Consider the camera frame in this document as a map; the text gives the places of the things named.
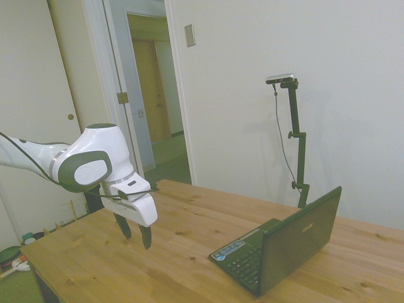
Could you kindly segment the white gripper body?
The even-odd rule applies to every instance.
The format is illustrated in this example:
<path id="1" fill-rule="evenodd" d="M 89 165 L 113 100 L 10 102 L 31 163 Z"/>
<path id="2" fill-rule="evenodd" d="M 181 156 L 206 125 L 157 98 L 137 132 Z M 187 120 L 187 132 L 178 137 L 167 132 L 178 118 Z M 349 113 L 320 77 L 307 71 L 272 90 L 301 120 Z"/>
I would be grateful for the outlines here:
<path id="1" fill-rule="evenodd" d="M 102 196 L 102 204 L 110 211 L 127 218 L 144 227 L 151 226 L 158 218 L 157 208 L 150 192 L 152 188 L 138 188 L 135 191 L 130 190 L 116 191 L 106 193 L 101 187 L 99 193 Z"/>

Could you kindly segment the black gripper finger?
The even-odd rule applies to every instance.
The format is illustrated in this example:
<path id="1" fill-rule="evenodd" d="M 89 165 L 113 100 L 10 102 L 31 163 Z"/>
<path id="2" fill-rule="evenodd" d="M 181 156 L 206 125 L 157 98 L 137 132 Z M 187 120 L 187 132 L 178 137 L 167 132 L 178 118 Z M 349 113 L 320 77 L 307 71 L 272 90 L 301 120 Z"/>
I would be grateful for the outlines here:
<path id="1" fill-rule="evenodd" d="M 114 216 L 115 216 L 116 222 L 117 222 L 121 232 L 125 236 L 125 238 L 130 239 L 132 237 L 132 233 L 131 233 L 131 229 L 128 225 L 126 218 L 124 218 L 123 216 L 121 216 L 117 213 L 114 213 Z"/>
<path id="2" fill-rule="evenodd" d="M 145 227 L 141 224 L 138 225 L 141 236 L 142 242 L 145 249 L 149 249 L 152 245 L 152 230 L 151 227 Z"/>

